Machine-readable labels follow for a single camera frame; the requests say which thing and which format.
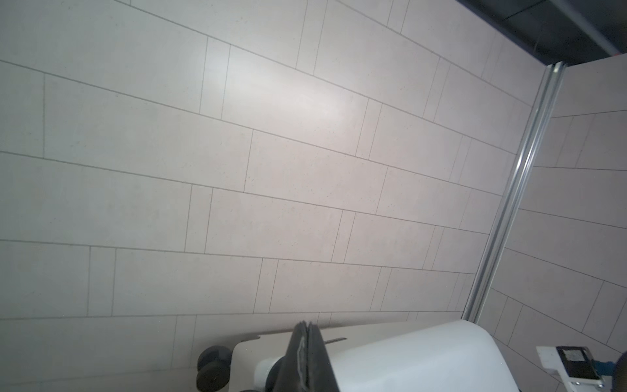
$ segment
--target dark round object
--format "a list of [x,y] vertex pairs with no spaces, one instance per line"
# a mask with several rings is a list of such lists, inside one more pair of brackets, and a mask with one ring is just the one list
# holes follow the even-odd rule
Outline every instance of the dark round object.
[[200,392],[217,392],[229,383],[230,377],[230,366],[222,361],[211,361],[196,375],[196,388]]
[[274,385],[277,383],[278,371],[281,370],[281,363],[283,363],[283,358],[285,357],[279,358],[268,372],[268,377],[266,377],[265,392],[272,392],[272,390],[274,389]]
[[224,346],[211,346],[198,356],[196,370],[200,371],[207,363],[221,361],[227,366],[231,366],[233,352]]

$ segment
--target black caster wheel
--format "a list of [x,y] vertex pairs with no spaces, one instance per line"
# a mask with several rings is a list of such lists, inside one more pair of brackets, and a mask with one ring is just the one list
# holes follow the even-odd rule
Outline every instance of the black caster wheel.
[[224,388],[231,376],[231,366],[215,360],[207,363],[196,375],[196,388],[200,392],[217,392]]
[[218,360],[231,366],[233,352],[224,346],[211,346],[198,356],[196,370],[200,371],[207,363]]

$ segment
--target sticker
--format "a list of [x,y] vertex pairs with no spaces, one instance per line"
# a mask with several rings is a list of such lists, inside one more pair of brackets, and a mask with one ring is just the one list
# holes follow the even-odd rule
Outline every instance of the sticker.
[[586,362],[581,350],[564,350],[564,356],[567,361]]

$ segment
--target wall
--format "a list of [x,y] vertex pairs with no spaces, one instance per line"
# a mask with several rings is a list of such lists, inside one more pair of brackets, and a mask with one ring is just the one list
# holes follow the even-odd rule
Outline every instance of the wall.
[[627,55],[566,70],[481,325],[520,389],[564,391],[536,346],[627,351]]
[[543,66],[453,0],[0,5],[0,390],[459,318]]

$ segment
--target white label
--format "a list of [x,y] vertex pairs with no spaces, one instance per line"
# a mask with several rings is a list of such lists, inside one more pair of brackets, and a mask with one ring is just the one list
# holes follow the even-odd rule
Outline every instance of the white label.
[[585,362],[583,354],[580,350],[564,350],[564,356],[568,361]]

